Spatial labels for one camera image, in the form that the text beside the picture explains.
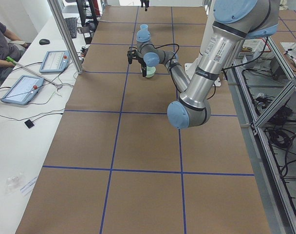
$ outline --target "gray robot arm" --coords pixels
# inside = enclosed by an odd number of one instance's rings
[[[170,123],[178,128],[199,126],[210,118],[206,97],[235,44],[242,39],[267,37],[278,27],[280,0],[216,0],[213,35],[190,79],[174,53],[156,49],[145,28],[137,33],[137,53],[147,66],[163,64],[180,92],[167,109]]]

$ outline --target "brown table surface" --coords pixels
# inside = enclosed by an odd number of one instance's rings
[[[209,122],[179,131],[164,67],[143,78],[128,65],[141,23],[192,62],[206,19],[200,7],[106,8],[17,234],[270,233],[226,81]]]

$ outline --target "small black square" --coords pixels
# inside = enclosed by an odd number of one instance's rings
[[[30,119],[27,120],[27,121],[25,122],[25,124],[26,124],[26,126],[27,126],[28,128],[32,128],[32,127],[34,126],[33,122],[32,122]]]

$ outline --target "gray shirt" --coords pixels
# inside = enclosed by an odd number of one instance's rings
[[[15,45],[7,43],[4,36],[5,31],[6,26],[0,22],[0,59],[5,60],[7,56],[10,56],[18,61],[20,59],[20,51]]]

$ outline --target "person's arm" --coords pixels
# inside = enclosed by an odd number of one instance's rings
[[[10,40],[21,40],[19,38],[19,36],[17,36],[15,33],[13,33],[12,31],[6,29],[6,31],[3,33],[4,36],[6,36],[7,38],[9,38]],[[23,47],[28,47],[27,43],[24,43],[22,45]]]
[[[0,67],[15,67],[15,65],[11,62],[0,59]]]

